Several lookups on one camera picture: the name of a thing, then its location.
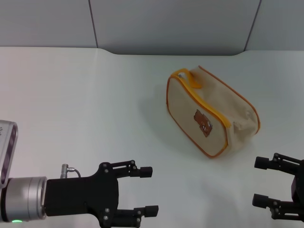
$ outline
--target zipper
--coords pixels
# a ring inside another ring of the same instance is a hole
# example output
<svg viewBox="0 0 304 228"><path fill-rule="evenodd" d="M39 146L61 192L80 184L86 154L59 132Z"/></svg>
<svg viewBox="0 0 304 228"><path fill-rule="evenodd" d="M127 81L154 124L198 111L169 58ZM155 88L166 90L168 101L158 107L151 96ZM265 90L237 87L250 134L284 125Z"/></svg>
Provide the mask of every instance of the zipper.
<svg viewBox="0 0 304 228"><path fill-rule="evenodd" d="M184 73L187 76L187 80L182 76L179 75L179 73ZM211 105L209 105L206 101L204 101L194 90L189 84L193 84L194 79L193 75L187 70L187 69L181 69L179 71L174 72L172 75L176 80L179 80L184 87L188 90L188 92L192 95L192 97L199 103L201 104L207 111L209 111L212 115L216 116L226 128L231 127L231 122L219 111L214 109ZM201 88L201 85L194 82L196 88Z"/></svg>

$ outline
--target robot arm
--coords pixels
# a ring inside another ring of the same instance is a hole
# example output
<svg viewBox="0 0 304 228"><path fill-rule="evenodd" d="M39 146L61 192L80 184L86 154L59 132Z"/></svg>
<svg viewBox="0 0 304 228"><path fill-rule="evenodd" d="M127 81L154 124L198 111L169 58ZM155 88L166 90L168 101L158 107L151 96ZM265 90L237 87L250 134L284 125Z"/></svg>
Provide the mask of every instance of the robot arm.
<svg viewBox="0 0 304 228"><path fill-rule="evenodd" d="M257 157L255 168L273 169L294 175L291 185L292 202L271 199L268 196L254 194L252 205L270 208L271 218L284 220L301 220L304 222L304 160L290 158L275 153L273 159Z"/></svg>
<svg viewBox="0 0 304 228"><path fill-rule="evenodd" d="M158 206L118 209L118 178L152 176L152 167L136 166L135 161L103 162L89 177L67 178L76 171L64 164L61 178L10 178L17 142L16 123L0 121L0 221L31 221L46 216L92 214L102 228L140 227L142 216L156 217Z"/></svg>
<svg viewBox="0 0 304 228"><path fill-rule="evenodd" d="M133 210L118 207L118 178L152 176L152 167L138 169L135 161L101 163L90 177L48 180L44 201L47 216L92 214L102 228L139 227L142 216L156 217L158 206Z"/></svg>

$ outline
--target silver cylindrical joint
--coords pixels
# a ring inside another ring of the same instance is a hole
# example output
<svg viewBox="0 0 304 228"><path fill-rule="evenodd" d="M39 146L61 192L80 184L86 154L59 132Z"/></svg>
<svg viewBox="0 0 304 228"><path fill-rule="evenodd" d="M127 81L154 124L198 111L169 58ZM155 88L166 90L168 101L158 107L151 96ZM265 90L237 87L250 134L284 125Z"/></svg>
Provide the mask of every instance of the silver cylindrical joint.
<svg viewBox="0 0 304 228"><path fill-rule="evenodd" d="M8 221L45 219L43 208L46 177L13 178L9 181L5 199Z"/></svg>
<svg viewBox="0 0 304 228"><path fill-rule="evenodd" d="M68 164L62 164L60 179L67 178L67 169L68 169Z"/></svg>

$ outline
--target orange zipper trim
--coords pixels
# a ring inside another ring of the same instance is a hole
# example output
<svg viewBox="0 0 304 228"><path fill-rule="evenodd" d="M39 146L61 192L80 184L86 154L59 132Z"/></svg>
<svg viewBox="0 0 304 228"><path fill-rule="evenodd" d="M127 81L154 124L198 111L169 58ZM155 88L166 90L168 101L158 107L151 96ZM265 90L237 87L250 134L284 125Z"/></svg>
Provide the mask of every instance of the orange zipper trim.
<svg viewBox="0 0 304 228"><path fill-rule="evenodd" d="M238 95L240 98L242 98L247 104L249 104L251 106L251 108L253 109L253 111L256 113L256 117L257 117L257 131L256 133L258 133L258 131L261 128L261 122L260 122L260 117L257 114L257 110L255 109L255 107L245 98L243 97L241 94L239 94L237 91L235 91L233 88L231 88L230 86L228 86L225 82L223 82L222 80L220 80L218 77L216 77L215 75L211 74L209 71L205 70L204 68L202 68L201 66L199 66L199 68L203 71L205 71L207 74L211 75L212 77L214 77L216 80L218 80L219 82L221 82L222 84L224 84L225 86L227 86L232 92L234 92L236 95Z"/></svg>
<svg viewBox="0 0 304 228"><path fill-rule="evenodd" d="M206 110L208 113L210 113L212 116L214 116L222 125L223 129L224 129L224 133L225 133L225 144L223 146L223 148L215 155L210 155L208 153L206 153L185 131L184 129L182 129L182 127L179 125L179 123L174 119L174 117L172 116L170 109L169 109L169 102L168 102L168 90L169 90L169 82L171 79L176 79L182 86L183 88L186 90L186 92L188 93L188 95L204 110ZM227 128L224 125L223 121L215 114L213 113L210 109L206 108L204 105L201 104L201 101L197 100L196 97L198 97L198 95L195 97L193 96L193 94L189 91L189 89L186 87L188 86L186 82L182 82L180 80L180 78L178 76L174 76L171 75L168 79L167 82L167 91L166 91L166 104L167 104L167 108L169 111L169 114L171 115L171 117L173 118L173 120L175 121L175 123L181 128L181 130L191 139L191 141L209 158L215 158L217 156L219 156L221 153L223 153L223 151L227 148L228 146L228 138L227 138Z"/></svg>
<svg viewBox="0 0 304 228"><path fill-rule="evenodd" d="M187 81L182 78L178 77L176 72L174 72L172 75L175 79L179 80L182 82L184 88L187 90L188 94L191 94L191 96L194 98L194 100L198 101L202 106L204 106L205 110L208 110L210 113L215 115L223 124L226 128L231 127L231 122L219 111L217 111L215 108L213 108L211 105L209 105L206 101L204 101L191 87L190 84L187 83Z"/></svg>

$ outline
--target gray wall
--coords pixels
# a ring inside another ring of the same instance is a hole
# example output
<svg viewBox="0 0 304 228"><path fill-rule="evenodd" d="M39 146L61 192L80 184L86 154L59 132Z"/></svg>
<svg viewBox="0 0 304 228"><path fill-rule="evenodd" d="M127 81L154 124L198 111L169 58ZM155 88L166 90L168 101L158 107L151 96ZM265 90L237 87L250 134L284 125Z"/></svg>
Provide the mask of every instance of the gray wall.
<svg viewBox="0 0 304 228"><path fill-rule="evenodd" d="M1 0L0 46L159 55L304 50L303 9L303 0Z"/></svg>
<svg viewBox="0 0 304 228"><path fill-rule="evenodd" d="M88 0L1 0L0 46L95 48Z"/></svg>
<svg viewBox="0 0 304 228"><path fill-rule="evenodd" d="M91 0L99 48L117 54L242 52L259 0Z"/></svg>
<svg viewBox="0 0 304 228"><path fill-rule="evenodd" d="M262 0L246 50L304 50L303 22L303 0Z"/></svg>

